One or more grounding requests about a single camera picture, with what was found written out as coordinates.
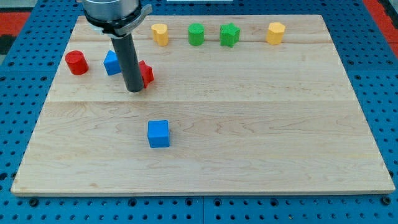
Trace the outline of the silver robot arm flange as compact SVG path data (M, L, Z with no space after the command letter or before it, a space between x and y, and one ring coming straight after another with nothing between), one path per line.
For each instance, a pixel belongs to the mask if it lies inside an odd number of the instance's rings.
M100 34L120 39L129 35L152 12L140 0L82 0L86 20Z

